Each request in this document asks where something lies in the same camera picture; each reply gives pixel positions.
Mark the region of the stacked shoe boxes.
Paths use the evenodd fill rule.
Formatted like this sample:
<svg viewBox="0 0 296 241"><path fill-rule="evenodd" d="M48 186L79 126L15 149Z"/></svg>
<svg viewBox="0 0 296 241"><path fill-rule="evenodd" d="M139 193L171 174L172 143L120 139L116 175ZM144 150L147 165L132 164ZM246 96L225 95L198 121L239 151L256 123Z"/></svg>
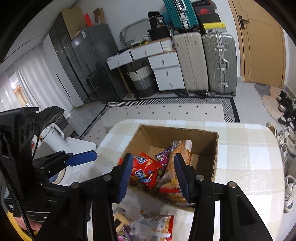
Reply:
<svg viewBox="0 0 296 241"><path fill-rule="evenodd" d="M216 13L217 6L213 1L193 1L192 6L196 13L201 34L226 33L226 24Z"/></svg>

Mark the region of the SF cardboard box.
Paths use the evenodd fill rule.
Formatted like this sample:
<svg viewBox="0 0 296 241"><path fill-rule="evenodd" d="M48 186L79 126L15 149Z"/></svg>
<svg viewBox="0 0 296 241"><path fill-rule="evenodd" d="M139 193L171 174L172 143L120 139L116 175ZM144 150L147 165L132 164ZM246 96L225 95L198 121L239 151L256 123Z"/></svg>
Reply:
<svg viewBox="0 0 296 241"><path fill-rule="evenodd" d="M181 194L174 157L180 153L187 165L213 181L218 140L216 132L140 125L124 150L125 154L134 156L130 187L166 204L192 211L194 205Z"/></svg>

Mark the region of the orange red snack bag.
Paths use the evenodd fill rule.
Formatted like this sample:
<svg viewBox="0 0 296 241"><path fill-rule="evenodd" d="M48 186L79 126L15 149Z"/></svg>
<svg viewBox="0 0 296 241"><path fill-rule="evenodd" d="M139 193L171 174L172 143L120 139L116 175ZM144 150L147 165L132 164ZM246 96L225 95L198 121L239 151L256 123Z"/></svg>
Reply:
<svg viewBox="0 0 296 241"><path fill-rule="evenodd" d="M140 153L133 157L133 168L130 176L129 184L132 186L140 184L139 181L143 178L143 174L159 171L161 169L159 161L151 158L145 153Z"/></svg>

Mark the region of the teal suitcase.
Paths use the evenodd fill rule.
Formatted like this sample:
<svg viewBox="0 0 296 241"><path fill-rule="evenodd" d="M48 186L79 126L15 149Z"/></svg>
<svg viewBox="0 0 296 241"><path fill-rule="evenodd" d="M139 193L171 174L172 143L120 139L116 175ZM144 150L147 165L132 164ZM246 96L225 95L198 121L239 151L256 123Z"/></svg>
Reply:
<svg viewBox="0 0 296 241"><path fill-rule="evenodd" d="M195 10L189 0L163 0L173 26L177 29L191 30L199 27Z"/></svg>

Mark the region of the beige suitcase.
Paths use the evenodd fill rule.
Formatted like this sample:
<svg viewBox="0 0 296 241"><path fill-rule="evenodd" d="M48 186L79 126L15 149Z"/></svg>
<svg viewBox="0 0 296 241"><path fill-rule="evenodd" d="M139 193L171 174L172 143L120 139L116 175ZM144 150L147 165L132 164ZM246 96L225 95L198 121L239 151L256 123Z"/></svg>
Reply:
<svg viewBox="0 0 296 241"><path fill-rule="evenodd" d="M173 41L185 89L207 93L209 81L201 34L198 32L178 34L173 36Z"/></svg>

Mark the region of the bread bun clear bag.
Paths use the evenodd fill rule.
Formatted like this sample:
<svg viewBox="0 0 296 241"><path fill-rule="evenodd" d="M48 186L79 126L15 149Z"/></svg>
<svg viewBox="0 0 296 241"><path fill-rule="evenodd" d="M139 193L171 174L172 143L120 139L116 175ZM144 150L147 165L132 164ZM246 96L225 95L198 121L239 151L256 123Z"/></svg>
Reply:
<svg viewBox="0 0 296 241"><path fill-rule="evenodd" d="M191 140L173 141L171 143L170 160L165 174L159 181L159 193L176 205L186 205L187 201L182 195L177 176L181 173L182 169L179 163L175 165L175 158L179 158L180 156L182 156L186 165L190 165L192 156Z"/></svg>

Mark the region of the white side table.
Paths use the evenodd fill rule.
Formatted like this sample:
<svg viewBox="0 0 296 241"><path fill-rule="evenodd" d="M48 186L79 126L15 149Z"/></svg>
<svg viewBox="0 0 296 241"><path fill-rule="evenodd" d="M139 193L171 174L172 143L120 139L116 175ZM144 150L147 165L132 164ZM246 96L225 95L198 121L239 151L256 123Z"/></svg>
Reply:
<svg viewBox="0 0 296 241"><path fill-rule="evenodd" d="M67 169L96 160L97 145L77 138L45 137L33 160L37 168L50 183L60 184Z"/></svg>

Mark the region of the dark grey refrigerator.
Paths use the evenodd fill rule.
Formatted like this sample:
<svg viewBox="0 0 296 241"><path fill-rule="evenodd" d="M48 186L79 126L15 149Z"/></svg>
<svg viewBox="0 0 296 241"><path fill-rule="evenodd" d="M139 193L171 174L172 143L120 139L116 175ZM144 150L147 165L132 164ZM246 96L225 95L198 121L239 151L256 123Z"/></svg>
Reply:
<svg viewBox="0 0 296 241"><path fill-rule="evenodd" d="M118 69L110 69L107 59L118 53L118 47L107 24L82 28L72 40L83 77L95 96L103 102L122 100L128 90Z"/></svg>

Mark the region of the white drawer desk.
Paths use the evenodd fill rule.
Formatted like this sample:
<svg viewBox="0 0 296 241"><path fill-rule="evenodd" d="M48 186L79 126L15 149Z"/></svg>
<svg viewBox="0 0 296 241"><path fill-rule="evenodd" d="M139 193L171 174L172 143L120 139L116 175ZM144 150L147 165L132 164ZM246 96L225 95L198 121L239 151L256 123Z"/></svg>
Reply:
<svg viewBox="0 0 296 241"><path fill-rule="evenodd" d="M160 91L185 89L178 55L171 38L132 47L107 59L109 69L148 59Z"/></svg>

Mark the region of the red wafer roll packet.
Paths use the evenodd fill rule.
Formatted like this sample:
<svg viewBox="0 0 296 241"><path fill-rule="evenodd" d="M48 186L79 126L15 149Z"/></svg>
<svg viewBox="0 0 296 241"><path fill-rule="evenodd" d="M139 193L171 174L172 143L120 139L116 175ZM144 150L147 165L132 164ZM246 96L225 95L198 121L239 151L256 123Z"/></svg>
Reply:
<svg viewBox="0 0 296 241"><path fill-rule="evenodd" d="M153 190L157 185L159 171L144 173L143 178L139 181L140 184L144 185L147 190Z"/></svg>

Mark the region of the white red noodle packet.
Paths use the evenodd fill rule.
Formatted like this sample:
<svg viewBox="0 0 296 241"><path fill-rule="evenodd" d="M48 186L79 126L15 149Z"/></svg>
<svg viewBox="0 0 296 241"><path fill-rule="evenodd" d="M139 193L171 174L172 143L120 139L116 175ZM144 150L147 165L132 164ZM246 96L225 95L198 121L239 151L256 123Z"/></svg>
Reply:
<svg viewBox="0 0 296 241"><path fill-rule="evenodd" d="M129 233L134 240L172 240L173 226L173 215L152 215L141 210L129 225Z"/></svg>

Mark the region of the beige bowl stack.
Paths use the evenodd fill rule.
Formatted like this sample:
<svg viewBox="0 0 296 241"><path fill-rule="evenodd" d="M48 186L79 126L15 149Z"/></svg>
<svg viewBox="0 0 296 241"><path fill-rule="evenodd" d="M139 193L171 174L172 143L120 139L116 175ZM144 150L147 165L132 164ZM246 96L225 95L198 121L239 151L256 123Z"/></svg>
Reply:
<svg viewBox="0 0 296 241"><path fill-rule="evenodd" d="M54 182L55 184L59 184L62 181L62 179L64 178L64 175L65 175L65 172L66 172L66 169L64 168L62 171L60 171L58 173L58 176Z"/></svg>

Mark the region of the purple grape candy bag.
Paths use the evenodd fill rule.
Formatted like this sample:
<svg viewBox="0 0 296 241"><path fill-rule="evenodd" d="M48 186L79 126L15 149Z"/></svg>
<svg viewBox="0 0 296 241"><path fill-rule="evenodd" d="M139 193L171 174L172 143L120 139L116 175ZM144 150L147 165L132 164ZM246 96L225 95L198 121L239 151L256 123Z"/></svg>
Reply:
<svg viewBox="0 0 296 241"><path fill-rule="evenodd" d="M170 160L170 155L171 155L171 148L167 148L164 151L155 155L156 159L159 161L159 163L162 166L161 170L165 171L165 169L167 168L167 165Z"/></svg>

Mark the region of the wooden door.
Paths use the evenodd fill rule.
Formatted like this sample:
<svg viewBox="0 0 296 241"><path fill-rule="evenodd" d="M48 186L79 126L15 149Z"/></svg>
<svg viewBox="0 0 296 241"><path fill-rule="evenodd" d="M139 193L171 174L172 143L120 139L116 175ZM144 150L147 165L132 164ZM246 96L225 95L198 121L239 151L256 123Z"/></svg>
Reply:
<svg viewBox="0 0 296 241"><path fill-rule="evenodd" d="M281 26L255 1L228 3L238 35L242 80L281 88L285 79Z"/></svg>

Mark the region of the silver aluminium suitcase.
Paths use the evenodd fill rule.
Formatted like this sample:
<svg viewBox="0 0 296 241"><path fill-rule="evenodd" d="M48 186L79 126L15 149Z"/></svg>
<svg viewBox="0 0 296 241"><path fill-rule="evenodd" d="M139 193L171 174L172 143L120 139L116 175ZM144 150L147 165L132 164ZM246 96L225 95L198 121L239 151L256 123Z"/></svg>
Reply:
<svg viewBox="0 0 296 241"><path fill-rule="evenodd" d="M223 33L202 36L211 92L236 96L237 56L233 36Z"/></svg>

